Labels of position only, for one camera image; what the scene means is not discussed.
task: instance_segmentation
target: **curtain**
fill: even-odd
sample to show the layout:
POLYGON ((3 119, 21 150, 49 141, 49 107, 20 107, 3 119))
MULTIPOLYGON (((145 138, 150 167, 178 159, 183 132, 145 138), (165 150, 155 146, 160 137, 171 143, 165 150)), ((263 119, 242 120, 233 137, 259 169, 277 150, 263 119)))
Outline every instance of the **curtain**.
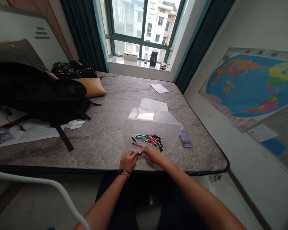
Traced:
POLYGON ((97 7, 92 0, 61 0, 79 58, 92 63, 97 71, 108 72, 97 7))
POLYGON ((212 0, 199 28, 194 31, 194 38, 185 53, 177 71, 174 83, 184 94, 205 53, 211 45, 218 29, 225 20, 235 0, 212 0))

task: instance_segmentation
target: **building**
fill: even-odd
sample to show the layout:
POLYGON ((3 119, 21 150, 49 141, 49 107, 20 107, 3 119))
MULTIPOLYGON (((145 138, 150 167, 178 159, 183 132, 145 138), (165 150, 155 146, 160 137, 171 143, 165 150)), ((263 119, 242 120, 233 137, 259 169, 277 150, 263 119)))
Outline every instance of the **building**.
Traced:
MULTIPOLYGON (((143 23, 143 0, 114 0, 113 16, 115 32, 128 36, 141 37, 143 23)), ((144 40, 148 42, 168 45, 174 27, 178 6, 173 0, 148 0, 144 40)), ((165 50, 143 46, 142 58, 145 53, 150 58, 151 51, 158 51, 158 61, 162 62, 165 50)), ((115 41, 115 53, 124 52, 139 56, 140 46, 128 42, 115 41)))

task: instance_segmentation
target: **clear plastic box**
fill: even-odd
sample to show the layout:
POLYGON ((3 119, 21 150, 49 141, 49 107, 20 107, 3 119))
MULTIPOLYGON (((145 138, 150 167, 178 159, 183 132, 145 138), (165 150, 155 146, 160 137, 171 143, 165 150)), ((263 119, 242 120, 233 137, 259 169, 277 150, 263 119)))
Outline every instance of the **clear plastic box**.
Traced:
MULTIPOLYGON (((143 148, 132 144, 132 135, 157 135, 162 138, 162 154, 167 155, 182 130, 183 125, 178 123, 170 112, 133 108, 123 121, 124 151, 142 151, 143 148)), ((149 145, 140 139, 136 140, 136 143, 143 147, 149 145)))

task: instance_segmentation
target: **map poster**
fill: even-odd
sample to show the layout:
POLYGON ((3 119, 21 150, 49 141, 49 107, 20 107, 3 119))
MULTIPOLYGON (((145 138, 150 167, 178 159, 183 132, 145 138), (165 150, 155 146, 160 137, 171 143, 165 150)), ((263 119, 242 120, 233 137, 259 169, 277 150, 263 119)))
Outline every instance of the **map poster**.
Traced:
POLYGON ((199 93, 243 132, 288 106, 288 52, 229 48, 199 93))

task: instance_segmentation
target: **gray patterned mattress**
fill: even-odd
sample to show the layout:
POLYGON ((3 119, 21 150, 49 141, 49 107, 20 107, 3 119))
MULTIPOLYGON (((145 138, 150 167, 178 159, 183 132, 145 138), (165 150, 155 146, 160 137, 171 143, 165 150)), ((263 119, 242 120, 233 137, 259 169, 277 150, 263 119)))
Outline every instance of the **gray patterned mattress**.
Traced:
MULTIPOLYGON (((98 72, 107 95, 91 100, 102 104, 90 106, 87 114, 92 118, 81 128, 65 129, 74 150, 67 151, 60 137, 27 142, 0 148, 0 167, 21 170, 23 166, 69 169, 116 170, 123 154, 122 122, 133 107, 139 107, 142 98, 168 104, 168 111, 184 126, 192 149, 183 148, 178 138, 166 157, 185 172, 199 175, 226 171, 229 163, 194 114, 187 101, 172 82, 98 72), (151 83, 159 83, 169 93, 157 93, 151 83)), ((159 166, 142 158, 135 170, 160 171, 159 166)))

